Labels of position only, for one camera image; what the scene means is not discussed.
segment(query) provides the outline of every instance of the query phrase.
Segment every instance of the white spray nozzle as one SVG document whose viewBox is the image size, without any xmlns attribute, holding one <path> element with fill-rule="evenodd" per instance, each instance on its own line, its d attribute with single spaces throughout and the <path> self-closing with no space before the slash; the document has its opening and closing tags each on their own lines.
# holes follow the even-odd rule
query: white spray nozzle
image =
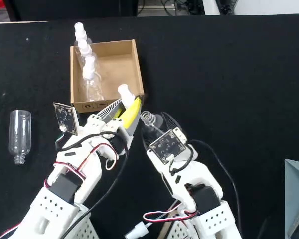
<svg viewBox="0 0 299 239">
<path fill-rule="evenodd" d="M 95 57 L 87 56 L 85 57 L 85 64 L 83 67 L 82 76 L 85 79 L 93 79 L 95 74 Z"/>
<path fill-rule="evenodd" d="M 79 40 L 78 41 L 78 47 L 80 50 L 80 53 L 83 57 L 86 57 L 88 55 L 92 54 L 92 48 L 90 45 L 86 42 L 86 40 Z"/>
<path fill-rule="evenodd" d="M 74 24 L 74 29 L 75 29 L 75 39 L 77 41 L 88 39 L 86 35 L 86 31 L 84 30 L 83 23 L 77 22 L 76 24 Z"/>
<path fill-rule="evenodd" d="M 125 109 L 127 109 L 128 107 L 130 107 L 130 105 L 135 100 L 135 96 L 130 92 L 129 86 L 126 84 L 120 85 L 118 87 L 118 92 L 121 95 L 122 103 L 123 103 Z"/>
</svg>

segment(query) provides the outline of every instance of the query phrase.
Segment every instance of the floor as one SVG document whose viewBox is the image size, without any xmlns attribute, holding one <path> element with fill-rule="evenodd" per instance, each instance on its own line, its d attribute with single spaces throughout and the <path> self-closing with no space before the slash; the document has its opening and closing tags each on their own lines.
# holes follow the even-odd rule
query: floor
<svg viewBox="0 0 299 239">
<path fill-rule="evenodd" d="M 142 16 L 183 16 L 189 15 L 187 8 L 180 0 L 139 0 L 139 17 Z M 0 22 L 10 21 L 5 8 L 0 9 Z"/>
</svg>

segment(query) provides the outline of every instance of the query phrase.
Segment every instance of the brown cardboard box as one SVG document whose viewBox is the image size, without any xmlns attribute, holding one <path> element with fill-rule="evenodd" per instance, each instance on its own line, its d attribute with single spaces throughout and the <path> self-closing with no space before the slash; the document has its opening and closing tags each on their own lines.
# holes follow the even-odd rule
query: brown cardboard box
<svg viewBox="0 0 299 239">
<path fill-rule="evenodd" d="M 117 88 L 127 84 L 135 96 L 144 95 L 139 58 L 135 40 L 111 41 L 92 44 L 96 53 L 102 76 L 103 101 L 83 101 L 79 82 L 82 81 L 80 68 L 74 47 L 71 46 L 71 104 L 80 112 L 100 111 L 120 97 Z"/>
</svg>

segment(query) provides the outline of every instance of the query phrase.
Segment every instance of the clear plastic bottle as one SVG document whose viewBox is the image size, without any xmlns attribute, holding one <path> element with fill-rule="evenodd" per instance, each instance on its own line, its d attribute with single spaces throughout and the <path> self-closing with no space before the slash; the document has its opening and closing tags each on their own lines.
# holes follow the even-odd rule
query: clear plastic bottle
<svg viewBox="0 0 299 239">
<path fill-rule="evenodd" d="M 76 24 L 74 24 L 74 29 L 75 29 L 75 42 L 73 45 L 74 45 L 75 53 L 79 56 L 79 54 L 80 54 L 79 47 L 78 47 L 79 40 L 86 40 L 86 42 L 89 45 L 92 44 L 92 41 L 87 36 L 86 31 L 83 26 L 83 23 L 77 22 Z"/>
<path fill-rule="evenodd" d="M 87 43 L 86 40 L 79 40 L 78 42 L 78 47 L 80 54 L 78 56 L 78 61 L 80 64 L 81 69 L 83 69 L 84 64 L 85 64 L 85 57 L 87 56 L 93 56 L 95 58 L 95 63 L 96 63 L 96 54 L 92 51 L 91 46 Z"/>
<path fill-rule="evenodd" d="M 16 110 L 10 114 L 9 151 L 15 164 L 24 164 L 31 149 L 31 113 Z"/>
<path fill-rule="evenodd" d="M 85 57 L 83 67 L 82 89 L 85 92 L 86 101 L 101 101 L 104 99 L 101 88 L 101 75 L 95 71 L 95 57 Z"/>
</svg>

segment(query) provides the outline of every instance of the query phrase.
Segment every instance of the black fabric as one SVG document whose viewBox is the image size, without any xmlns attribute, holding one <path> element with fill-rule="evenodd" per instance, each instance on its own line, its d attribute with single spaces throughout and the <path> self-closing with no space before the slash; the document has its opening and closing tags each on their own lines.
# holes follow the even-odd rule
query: black fabric
<svg viewBox="0 0 299 239">
<path fill-rule="evenodd" d="M 52 171 L 60 135 L 52 102 L 70 100 L 73 23 L 0 24 L 0 232 L 23 218 Z M 144 109 L 170 113 L 188 138 L 215 149 L 236 180 L 244 238 L 256 238 L 266 218 L 270 226 L 263 238 L 283 238 L 284 159 L 299 160 L 299 15 L 84 23 L 97 42 L 136 39 Z M 32 113 L 32 149 L 24 166 L 15 166 L 8 152 L 9 114 L 15 109 Z M 196 149 L 235 213 L 225 173 L 208 151 Z M 123 238 L 144 212 L 167 209 L 173 201 L 139 130 L 130 156 L 117 186 L 92 213 L 101 238 Z M 88 206 L 108 189 L 117 169 L 103 172 Z M 157 236 L 159 226 L 151 226 L 145 238 Z"/>
</svg>

